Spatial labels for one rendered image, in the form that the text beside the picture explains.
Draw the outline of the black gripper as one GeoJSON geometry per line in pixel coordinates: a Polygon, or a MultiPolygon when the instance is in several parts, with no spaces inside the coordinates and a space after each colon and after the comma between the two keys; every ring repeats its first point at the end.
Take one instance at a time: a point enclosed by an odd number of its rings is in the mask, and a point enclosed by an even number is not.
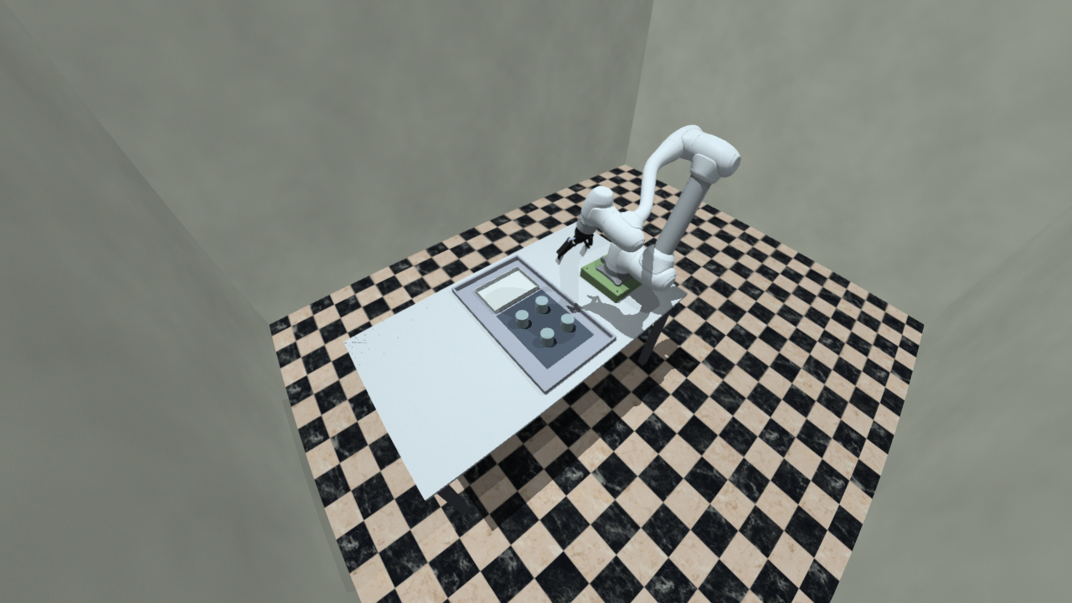
{"type": "Polygon", "coordinates": [[[590,248],[590,245],[593,245],[593,236],[594,234],[592,235],[582,234],[577,227],[575,227],[574,238],[568,237],[567,240],[560,246],[559,251],[556,251],[556,253],[559,253],[559,258],[556,258],[555,262],[560,264],[560,261],[564,258],[565,253],[567,253],[568,250],[574,248],[575,245],[581,244],[581,241],[582,242],[584,241],[585,245],[583,245],[582,249],[580,250],[580,255],[582,258],[585,256],[585,252],[590,248]]]}

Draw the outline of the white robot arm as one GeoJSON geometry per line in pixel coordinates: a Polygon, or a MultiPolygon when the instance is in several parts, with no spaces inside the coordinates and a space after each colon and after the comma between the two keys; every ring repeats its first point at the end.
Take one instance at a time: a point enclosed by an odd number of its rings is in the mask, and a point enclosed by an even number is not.
{"type": "Polygon", "coordinates": [[[606,238],[611,240],[608,255],[600,258],[605,263],[598,265],[596,270],[611,280],[614,286],[620,286],[631,278],[654,291],[666,291],[673,286],[673,252],[678,242],[693,222],[693,216],[699,209],[702,198],[708,195],[711,183],[718,182],[720,177],[731,176],[740,165],[740,155],[734,146],[701,131],[699,126],[680,127],[647,158],[641,179],[641,198],[636,211],[620,214],[614,207],[611,188],[599,186],[589,193],[577,221],[577,229],[585,235],[592,235],[600,227],[606,238]],[[657,172],[678,159],[693,162],[693,175],[678,198],[673,212],[667,218],[657,241],[646,248],[646,236],[642,231],[643,223],[646,223],[653,209],[657,172]]]}

